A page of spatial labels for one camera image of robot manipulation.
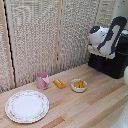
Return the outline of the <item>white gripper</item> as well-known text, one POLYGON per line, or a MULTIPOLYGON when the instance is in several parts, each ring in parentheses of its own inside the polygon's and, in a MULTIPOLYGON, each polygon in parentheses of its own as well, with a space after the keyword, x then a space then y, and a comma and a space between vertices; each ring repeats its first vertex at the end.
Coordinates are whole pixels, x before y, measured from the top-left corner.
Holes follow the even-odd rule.
POLYGON ((99 55, 108 59, 113 59, 115 57, 115 53, 110 54, 110 55, 103 55, 101 54, 98 50, 96 50, 92 45, 88 45, 88 50, 90 53, 95 54, 95 55, 99 55))

